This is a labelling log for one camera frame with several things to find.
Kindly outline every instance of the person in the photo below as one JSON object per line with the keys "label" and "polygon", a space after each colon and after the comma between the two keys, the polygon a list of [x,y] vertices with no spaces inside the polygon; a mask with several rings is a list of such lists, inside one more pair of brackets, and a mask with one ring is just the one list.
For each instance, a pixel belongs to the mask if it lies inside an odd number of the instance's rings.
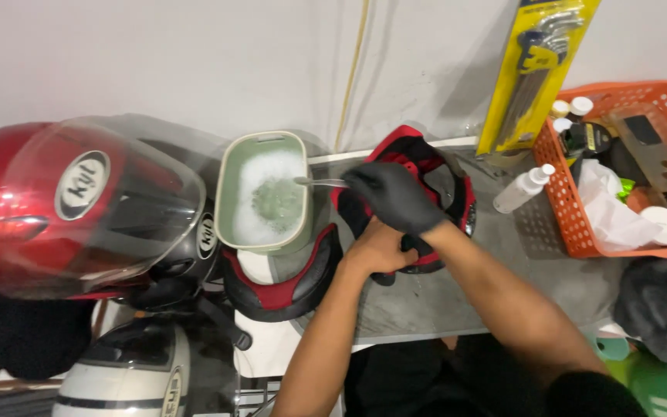
{"label": "person", "polygon": [[[403,166],[367,163],[342,178],[374,216],[338,264],[306,327],[284,374],[273,417],[328,416],[342,387],[347,415],[645,415],[608,375],[570,318],[472,243]],[[472,345],[473,355],[462,358],[461,366],[454,358],[445,359],[445,349],[433,341],[377,345],[350,354],[367,277],[417,259],[415,249],[400,251],[406,233],[438,252],[490,330],[489,338],[497,341],[493,346],[482,337],[476,345],[470,342],[474,336],[460,337],[456,350]],[[511,387],[524,393],[512,393]]]}

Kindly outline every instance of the black glove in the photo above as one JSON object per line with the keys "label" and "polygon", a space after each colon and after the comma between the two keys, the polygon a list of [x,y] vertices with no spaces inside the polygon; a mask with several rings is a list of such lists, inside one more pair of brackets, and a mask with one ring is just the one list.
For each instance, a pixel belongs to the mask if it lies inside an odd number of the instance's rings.
{"label": "black glove", "polygon": [[348,170],[341,178],[365,198],[383,223],[395,230],[419,236],[447,218],[400,164],[365,163]]}

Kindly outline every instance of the orange plastic basket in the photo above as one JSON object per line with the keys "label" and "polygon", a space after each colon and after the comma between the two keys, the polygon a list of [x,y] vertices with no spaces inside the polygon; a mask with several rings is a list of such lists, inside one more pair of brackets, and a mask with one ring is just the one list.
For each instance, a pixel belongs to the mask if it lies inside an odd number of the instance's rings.
{"label": "orange plastic basket", "polygon": [[[586,119],[603,117],[611,109],[641,102],[656,105],[667,118],[667,81],[603,82],[560,91],[557,99],[569,102],[579,96],[588,97],[594,102],[594,109],[586,116]],[[533,153],[537,165],[548,163],[555,167],[555,174],[550,177],[545,191],[571,257],[657,256],[667,258],[667,246],[644,246],[634,251],[606,251],[599,246],[594,232],[588,225],[586,210],[581,204],[578,189],[571,177],[568,163],[562,155],[557,135],[551,128],[550,119],[542,126],[537,136]]]}

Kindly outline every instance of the soapy water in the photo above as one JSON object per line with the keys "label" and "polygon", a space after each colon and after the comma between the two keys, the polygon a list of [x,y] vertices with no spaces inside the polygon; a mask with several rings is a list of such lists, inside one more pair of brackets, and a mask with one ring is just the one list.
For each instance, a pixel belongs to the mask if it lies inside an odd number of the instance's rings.
{"label": "soapy water", "polygon": [[269,245],[291,237],[300,227],[305,203],[305,186],[293,178],[306,175],[300,152],[272,151],[245,161],[239,172],[236,243]]}

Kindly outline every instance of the white spray bottle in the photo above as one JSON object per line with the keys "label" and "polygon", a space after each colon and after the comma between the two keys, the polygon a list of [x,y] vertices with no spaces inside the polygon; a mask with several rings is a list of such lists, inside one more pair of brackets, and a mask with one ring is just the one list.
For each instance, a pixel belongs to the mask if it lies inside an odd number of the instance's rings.
{"label": "white spray bottle", "polygon": [[532,168],[517,176],[513,183],[496,195],[493,206],[501,213],[511,213],[532,197],[542,192],[542,188],[550,181],[550,175],[555,173],[555,167],[550,164]]}

